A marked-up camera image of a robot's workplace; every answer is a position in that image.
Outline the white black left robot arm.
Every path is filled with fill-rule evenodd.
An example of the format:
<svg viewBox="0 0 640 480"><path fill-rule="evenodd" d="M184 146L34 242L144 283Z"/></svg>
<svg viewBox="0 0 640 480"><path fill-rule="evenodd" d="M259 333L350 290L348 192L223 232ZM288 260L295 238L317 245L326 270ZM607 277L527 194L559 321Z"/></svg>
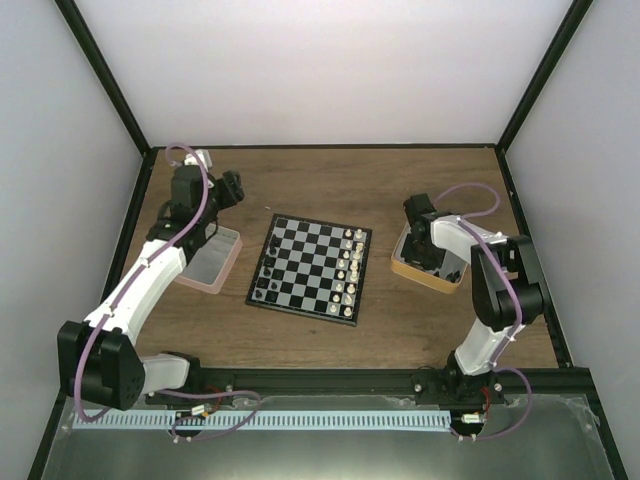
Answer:
<svg viewBox="0 0 640 480"><path fill-rule="evenodd" d="M83 321L67 321L57 334L59 374L79 416L90 402L127 410L142 395L169 390L181 403L196 402L203 377L186 354L142 358L136 343L168 286L211 239L220 211L244 198L241 177L228 170L214 178L196 163L175 169L171 196L131 269Z"/></svg>

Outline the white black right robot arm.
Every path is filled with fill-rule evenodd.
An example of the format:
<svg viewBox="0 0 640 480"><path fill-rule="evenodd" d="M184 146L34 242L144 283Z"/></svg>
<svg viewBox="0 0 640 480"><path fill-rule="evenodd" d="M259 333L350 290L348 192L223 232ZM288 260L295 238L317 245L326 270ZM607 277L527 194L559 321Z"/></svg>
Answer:
<svg viewBox="0 0 640 480"><path fill-rule="evenodd" d="M471 272L475 320L447 359L442 390L471 400L518 333L544 313L549 291L532 240L486 230L464 215L439 211L426 194L403 203L407 227L398 259L416 280L443 293Z"/></svg>

